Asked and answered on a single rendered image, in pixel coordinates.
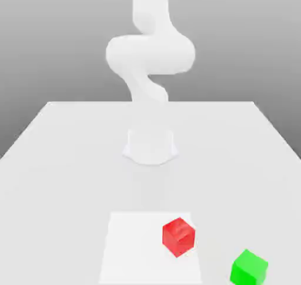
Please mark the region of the small green cube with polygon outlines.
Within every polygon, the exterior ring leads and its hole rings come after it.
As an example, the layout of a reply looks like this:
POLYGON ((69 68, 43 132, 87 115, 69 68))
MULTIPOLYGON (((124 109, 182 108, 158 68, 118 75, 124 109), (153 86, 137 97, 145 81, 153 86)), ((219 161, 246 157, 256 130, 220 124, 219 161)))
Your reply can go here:
POLYGON ((230 281, 234 285, 263 285, 268 262, 245 249, 233 262, 230 281))

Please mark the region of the small red cube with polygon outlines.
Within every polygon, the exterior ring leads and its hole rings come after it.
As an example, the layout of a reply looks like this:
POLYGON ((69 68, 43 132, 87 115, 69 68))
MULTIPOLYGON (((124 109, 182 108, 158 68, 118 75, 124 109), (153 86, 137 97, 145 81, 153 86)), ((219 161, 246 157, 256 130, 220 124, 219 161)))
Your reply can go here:
POLYGON ((182 217, 178 217, 162 227, 162 244, 179 257, 195 246, 195 229, 182 217))

